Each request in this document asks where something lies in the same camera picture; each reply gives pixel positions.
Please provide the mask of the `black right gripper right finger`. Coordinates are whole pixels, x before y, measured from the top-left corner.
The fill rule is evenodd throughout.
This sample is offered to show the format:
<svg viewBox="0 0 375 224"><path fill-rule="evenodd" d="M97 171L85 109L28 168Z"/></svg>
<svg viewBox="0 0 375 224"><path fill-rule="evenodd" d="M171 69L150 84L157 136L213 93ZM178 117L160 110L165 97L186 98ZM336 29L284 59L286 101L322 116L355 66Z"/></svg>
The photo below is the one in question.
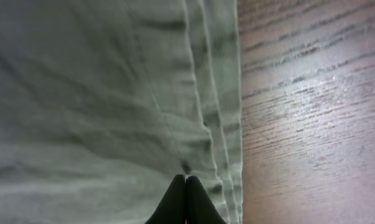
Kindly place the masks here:
<svg viewBox="0 0 375 224"><path fill-rule="evenodd" d="M226 224L196 176L186 181L187 224Z"/></svg>

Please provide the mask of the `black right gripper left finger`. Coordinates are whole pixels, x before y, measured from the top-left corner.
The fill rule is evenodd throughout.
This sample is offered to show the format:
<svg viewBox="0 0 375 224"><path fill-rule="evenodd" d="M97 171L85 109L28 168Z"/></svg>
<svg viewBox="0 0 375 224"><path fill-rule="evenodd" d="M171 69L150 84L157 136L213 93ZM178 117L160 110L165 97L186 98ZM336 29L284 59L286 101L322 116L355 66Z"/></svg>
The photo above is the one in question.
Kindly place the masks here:
<svg viewBox="0 0 375 224"><path fill-rule="evenodd" d="M177 174L146 224L184 224L185 177Z"/></svg>

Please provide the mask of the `khaki green shorts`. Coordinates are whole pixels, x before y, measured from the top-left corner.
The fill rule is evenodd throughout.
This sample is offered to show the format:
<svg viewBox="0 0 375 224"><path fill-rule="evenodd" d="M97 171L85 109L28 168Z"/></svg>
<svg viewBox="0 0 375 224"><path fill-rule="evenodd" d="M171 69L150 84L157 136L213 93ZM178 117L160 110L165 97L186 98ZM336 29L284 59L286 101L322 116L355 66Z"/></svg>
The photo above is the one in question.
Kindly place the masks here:
<svg viewBox="0 0 375 224"><path fill-rule="evenodd" d="M236 1L0 0L0 223L243 217Z"/></svg>

